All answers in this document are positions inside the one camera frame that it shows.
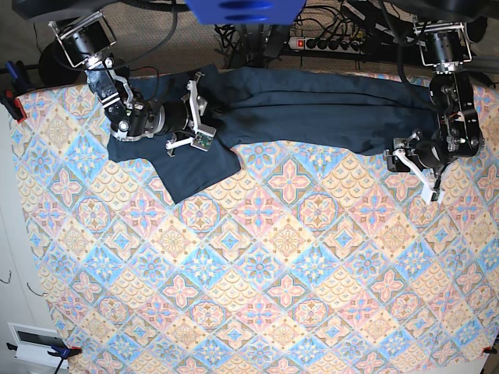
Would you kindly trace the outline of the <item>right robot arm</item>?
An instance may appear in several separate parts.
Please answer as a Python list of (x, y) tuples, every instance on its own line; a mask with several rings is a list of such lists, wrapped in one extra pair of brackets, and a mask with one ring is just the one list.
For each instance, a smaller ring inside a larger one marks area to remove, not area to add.
[(116, 37), (101, 10), (67, 24), (51, 21), (48, 25), (69, 67), (85, 72), (90, 91), (111, 122), (112, 137), (121, 142), (137, 142), (168, 135), (165, 149), (170, 157), (181, 146), (204, 152), (210, 149), (217, 130), (202, 123), (208, 106), (198, 92), (202, 72), (196, 72), (186, 82), (186, 93), (177, 101), (167, 100), (169, 87), (157, 100), (147, 99), (120, 73), (128, 64), (119, 65), (111, 56), (110, 47), (116, 43)]

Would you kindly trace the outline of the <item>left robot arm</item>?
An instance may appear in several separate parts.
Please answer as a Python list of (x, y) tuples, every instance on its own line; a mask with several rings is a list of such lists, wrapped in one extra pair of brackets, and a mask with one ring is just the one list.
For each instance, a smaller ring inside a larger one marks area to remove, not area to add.
[(437, 114), (438, 128), (426, 136), (416, 129), (407, 138), (393, 139), (384, 151), (388, 170), (412, 172), (423, 184), (422, 200), (441, 203), (444, 191), (441, 179), (451, 163), (459, 158), (475, 157), (483, 146), (483, 134), (473, 99), (469, 74), (463, 65), (472, 61), (465, 24), (412, 18), (412, 30), (402, 35), (401, 47), (418, 46), (424, 66), (433, 70), (429, 98), (423, 99), (407, 80), (398, 53), (398, 74), (409, 92), (426, 108)]

